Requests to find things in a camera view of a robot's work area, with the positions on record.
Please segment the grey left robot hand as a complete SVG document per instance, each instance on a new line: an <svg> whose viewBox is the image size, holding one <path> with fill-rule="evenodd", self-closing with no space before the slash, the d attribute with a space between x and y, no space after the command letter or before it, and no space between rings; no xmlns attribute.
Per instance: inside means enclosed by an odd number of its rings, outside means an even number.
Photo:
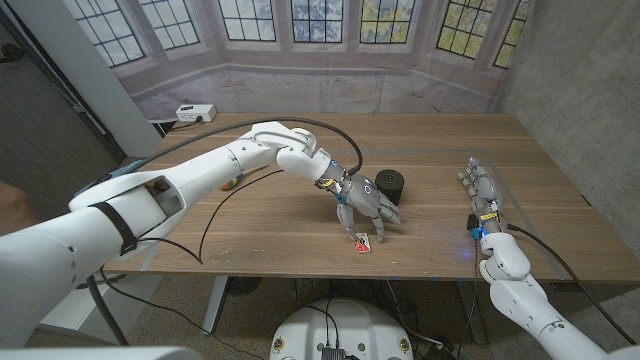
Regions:
<svg viewBox="0 0 640 360"><path fill-rule="evenodd" d="M364 176L355 174L344 177L342 180L320 180L319 185L335 195L338 201L336 210L338 220L352 240L357 238L354 210L371 219L379 242L383 242L385 238L383 219L401 225L399 208Z"/></svg>

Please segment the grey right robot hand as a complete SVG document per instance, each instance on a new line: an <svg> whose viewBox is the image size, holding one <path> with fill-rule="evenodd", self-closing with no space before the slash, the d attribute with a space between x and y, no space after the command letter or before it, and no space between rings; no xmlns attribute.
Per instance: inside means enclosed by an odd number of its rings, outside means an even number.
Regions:
<svg viewBox="0 0 640 360"><path fill-rule="evenodd" d="M471 199L472 213L483 235L504 232L502 192L486 168L475 157L469 159L464 173L458 174Z"/></svg>

